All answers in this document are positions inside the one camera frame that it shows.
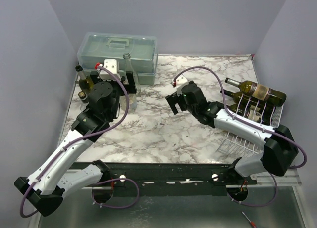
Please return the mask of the green wine bottle silver neck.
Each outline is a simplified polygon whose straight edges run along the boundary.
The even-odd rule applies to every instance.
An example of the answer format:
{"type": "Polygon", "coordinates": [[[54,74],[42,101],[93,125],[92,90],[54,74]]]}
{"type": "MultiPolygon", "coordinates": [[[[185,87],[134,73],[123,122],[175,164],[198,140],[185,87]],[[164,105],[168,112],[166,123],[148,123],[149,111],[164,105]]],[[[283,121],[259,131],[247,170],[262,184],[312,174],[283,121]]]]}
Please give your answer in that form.
{"type": "Polygon", "coordinates": [[[81,65],[77,65],[75,70],[79,76],[79,87],[88,95],[94,87],[94,82],[89,75],[86,75],[81,65]]]}

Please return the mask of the tall clear glass bottle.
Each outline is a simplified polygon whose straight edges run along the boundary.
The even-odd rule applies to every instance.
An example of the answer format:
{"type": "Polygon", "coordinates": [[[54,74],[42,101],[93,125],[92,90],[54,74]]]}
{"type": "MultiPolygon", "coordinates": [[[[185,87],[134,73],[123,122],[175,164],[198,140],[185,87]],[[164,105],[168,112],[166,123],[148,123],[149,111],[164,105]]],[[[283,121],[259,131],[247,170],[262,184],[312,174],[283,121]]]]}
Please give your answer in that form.
{"type": "Polygon", "coordinates": [[[140,83],[139,83],[138,74],[137,74],[136,70],[132,66],[131,55],[129,53],[125,53],[123,55],[123,59],[125,60],[125,71],[133,73],[133,79],[134,79],[134,83],[135,83],[136,91],[137,91],[136,92],[136,96],[139,97],[140,96],[140,91],[141,91],[141,86],[140,86],[140,83]]]}

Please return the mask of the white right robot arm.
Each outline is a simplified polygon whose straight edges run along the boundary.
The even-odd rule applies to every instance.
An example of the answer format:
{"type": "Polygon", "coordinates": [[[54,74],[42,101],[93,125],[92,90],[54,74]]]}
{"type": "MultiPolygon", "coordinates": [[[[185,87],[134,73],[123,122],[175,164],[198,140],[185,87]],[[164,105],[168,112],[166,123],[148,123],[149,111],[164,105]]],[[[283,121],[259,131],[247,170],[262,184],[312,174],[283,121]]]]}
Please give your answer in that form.
{"type": "Polygon", "coordinates": [[[168,95],[166,100],[174,114],[178,113],[178,105],[201,124],[233,133],[262,150],[253,156],[235,160],[232,169],[228,171],[228,179],[233,184],[240,184],[246,177],[262,172],[281,177],[298,154],[292,134],[286,126],[274,128],[234,115],[225,110],[223,103],[208,102],[193,81],[183,84],[175,93],[168,95]]]}

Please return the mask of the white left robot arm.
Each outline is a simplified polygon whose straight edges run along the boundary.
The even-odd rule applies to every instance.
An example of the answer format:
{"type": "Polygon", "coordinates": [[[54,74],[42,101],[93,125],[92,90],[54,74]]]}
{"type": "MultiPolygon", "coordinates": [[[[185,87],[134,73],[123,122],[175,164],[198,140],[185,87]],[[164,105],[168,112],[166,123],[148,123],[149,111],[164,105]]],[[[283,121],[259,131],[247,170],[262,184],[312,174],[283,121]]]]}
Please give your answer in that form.
{"type": "Polygon", "coordinates": [[[137,92],[134,73],[128,71],[125,77],[111,73],[103,68],[111,80],[100,80],[88,93],[88,105],[74,121],[66,137],[44,162],[28,177],[18,177],[14,186],[23,194],[22,201],[29,201],[37,213],[46,217],[62,204],[65,197],[86,186],[107,183],[113,187],[116,179],[110,174],[110,168],[101,160],[95,160],[86,168],[67,175],[66,171],[75,160],[98,138],[119,126],[127,116],[114,125],[117,119],[120,97],[127,98],[137,92]]]}

